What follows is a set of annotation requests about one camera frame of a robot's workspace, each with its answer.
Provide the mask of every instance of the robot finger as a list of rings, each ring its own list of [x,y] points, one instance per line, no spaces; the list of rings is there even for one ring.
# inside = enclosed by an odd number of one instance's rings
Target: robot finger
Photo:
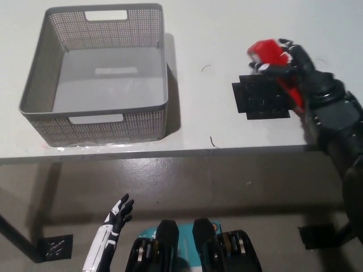
[[[125,224],[127,223],[127,222],[130,222],[131,221],[131,219],[132,219],[132,215],[127,215],[125,218],[124,218],[124,222],[125,222]]]
[[[292,40],[288,40],[288,39],[279,39],[278,41],[281,44],[282,48],[289,48],[294,44],[294,42]]]
[[[131,213],[132,208],[134,205],[134,200],[131,199],[129,202],[127,202],[125,204],[125,206],[121,209],[120,214],[121,216],[125,217],[126,215],[128,215],[129,213]]]
[[[290,54],[289,48],[287,48],[287,47],[281,47],[281,49],[282,49],[282,51],[284,51],[284,52],[283,52],[283,55],[286,55],[286,56],[287,56],[287,58],[288,58],[288,63],[291,63],[291,62],[292,62],[292,60],[293,60],[293,57],[292,57],[292,56],[291,56],[291,54]]]
[[[116,217],[115,224],[112,227],[111,235],[118,236],[122,230],[122,228],[125,226],[125,217],[119,213]]]
[[[119,209],[121,209],[122,205],[126,203],[126,201],[129,199],[129,194],[124,195],[121,199],[120,199],[120,204],[119,204]]]
[[[313,61],[301,45],[294,44],[290,46],[288,53],[291,55],[292,63],[297,67],[300,74],[309,75],[316,71]]]
[[[268,63],[251,62],[250,67],[261,75],[267,75],[270,77],[285,77],[290,76],[293,72],[293,68],[290,65],[273,65]]]

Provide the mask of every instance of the white robotic hand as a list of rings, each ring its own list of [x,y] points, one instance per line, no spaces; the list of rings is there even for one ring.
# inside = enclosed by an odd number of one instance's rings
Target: white robotic hand
[[[121,229],[132,219],[129,213],[132,211],[134,200],[127,202],[128,199],[129,195],[124,195],[98,229],[83,266],[83,272],[109,272]]]

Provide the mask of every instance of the white table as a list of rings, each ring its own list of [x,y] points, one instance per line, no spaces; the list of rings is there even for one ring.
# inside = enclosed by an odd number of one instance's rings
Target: white table
[[[159,2],[164,7],[168,64],[178,80],[180,129],[158,142],[51,148],[18,111],[45,10],[101,2],[3,1],[0,10],[1,164],[208,155],[266,151],[267,148],[303,150],[308,143],[293,112],[288,119],[255,121],[247,121],[245,114],[237,112],[231,84],[238,82],[239,75],[250,73],[246,49],[257,40],[271,37],[287,37],[304,45],[318,68],[335,73],[363,101],[361,1]],[[210,138],[219,148],[213,147]]]

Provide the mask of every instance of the table leg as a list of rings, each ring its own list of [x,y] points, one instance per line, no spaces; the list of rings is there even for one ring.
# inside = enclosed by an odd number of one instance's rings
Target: table leg
[[[33,262],[39,263],[45,261],[45,256],[1,215],[0,233]]]

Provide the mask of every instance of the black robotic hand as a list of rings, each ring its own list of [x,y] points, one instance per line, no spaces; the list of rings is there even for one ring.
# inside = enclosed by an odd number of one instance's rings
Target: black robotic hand
[[[303,98],[303,121],[319,148],[329,155],[343,181],[343,198],[352,228],[363,243],[363,110],[331,73],[318,71],[303,47],[279,39],[285,66],[251,62],[267,77],[295,85]]]

